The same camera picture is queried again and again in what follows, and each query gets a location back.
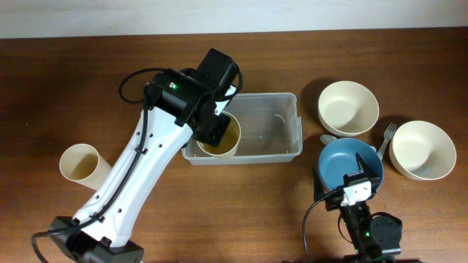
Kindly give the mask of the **cream cup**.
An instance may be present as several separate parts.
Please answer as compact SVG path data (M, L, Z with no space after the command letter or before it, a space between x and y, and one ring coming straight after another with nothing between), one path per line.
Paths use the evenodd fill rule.
M217 147L210 146L205 143L197 142L198 147L209 156L217 159L229 159L233 157L238 149L241 140L241 125L238 119L226 111L222 112L230 118L230 123L227 126L226 132L223 134L222 139Z
M67 180L97 190L107 179L112 167L95 147L80 143L63 152L59 169Z

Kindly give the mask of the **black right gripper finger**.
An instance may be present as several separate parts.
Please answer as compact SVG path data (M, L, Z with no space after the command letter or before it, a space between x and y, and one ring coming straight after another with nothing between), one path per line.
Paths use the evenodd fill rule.
M379 178L380 176L363 160L359 153L355 154L356 161L360 170L368 179Z
M317 170L312 168L313 180L314 180L314 201L317 202L325 196L324 188L320 181Z

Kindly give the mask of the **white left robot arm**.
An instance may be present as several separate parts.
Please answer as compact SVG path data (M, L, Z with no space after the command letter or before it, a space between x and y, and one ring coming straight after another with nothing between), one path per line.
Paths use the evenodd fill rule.
M46 232L74 262L140 262L144 250L130 240L148 195L166 166L190 140L216 147L231 120L222 111L242 89L241 70L212 48L200 65L182 70L154 68L143 88L143 110L134 134L105 182L73 216L57 216Z

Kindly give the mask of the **cream bowl near container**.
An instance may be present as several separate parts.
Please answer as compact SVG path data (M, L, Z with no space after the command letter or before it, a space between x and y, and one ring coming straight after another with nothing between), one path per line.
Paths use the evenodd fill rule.
M323 89L317 109L320 123L339 137L355 137L367 132L380 115L375 95L364 85L346 80Z

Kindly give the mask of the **cream fork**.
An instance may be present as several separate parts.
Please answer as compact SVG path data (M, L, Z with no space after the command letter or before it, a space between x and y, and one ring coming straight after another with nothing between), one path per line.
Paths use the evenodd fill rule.
M388 146L388 143L393 139L393 136L397 130L398 126L395 124L395 123L391 123L387 129L384 131L384 134L383 134L383 137L384 137L384 140L379 148L379 150L377 151L377 155L379 156L380 160L383 159L383 156L385 154L385 150Z

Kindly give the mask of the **clear plastic storage container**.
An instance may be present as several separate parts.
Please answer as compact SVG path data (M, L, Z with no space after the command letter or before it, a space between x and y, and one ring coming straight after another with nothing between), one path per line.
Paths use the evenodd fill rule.
M301 118L292 93L239 94L224 109L241 126L241 139L233 157L218 159L190 140L182 149L192 165L231 165L290 162L303 150Z

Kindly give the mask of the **cream spoon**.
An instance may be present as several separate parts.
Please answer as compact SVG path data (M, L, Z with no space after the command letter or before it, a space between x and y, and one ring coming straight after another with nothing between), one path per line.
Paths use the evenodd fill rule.
M329 145L332 142L337 141L337 138L329 134L324 134L320 136L320 141L325 145Z

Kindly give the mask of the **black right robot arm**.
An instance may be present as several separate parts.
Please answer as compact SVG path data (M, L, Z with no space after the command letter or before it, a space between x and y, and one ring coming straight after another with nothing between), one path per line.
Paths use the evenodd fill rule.
M402 221L384 212L372 214L366 201L372 199L380 185L378 174L356 154L358 171L343 176L344 184L326 193L313 171L314 203L324 202L328 211L338 209L339 220L345 223L355 254L345 262L395 262L401 253Z

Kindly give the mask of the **cream bowl far right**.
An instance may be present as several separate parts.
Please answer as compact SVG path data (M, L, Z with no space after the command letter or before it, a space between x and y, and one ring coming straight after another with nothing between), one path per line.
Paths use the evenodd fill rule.
M390 142L392 165L412 180L439 180L456 165L456 147L440 127L426 121L410 121L397 128Z

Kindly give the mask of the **blue bowl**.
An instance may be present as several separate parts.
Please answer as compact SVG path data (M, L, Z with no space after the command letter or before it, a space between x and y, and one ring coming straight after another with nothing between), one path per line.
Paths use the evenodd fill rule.
M339 186L343 186L344 175L359 170L355 157L356 153L380 177L377 187L380 188L385 175L385 169L376 150L363 141L353 138L341 138L328 143L322 149L319 156L319 179L327 191L332 191Z

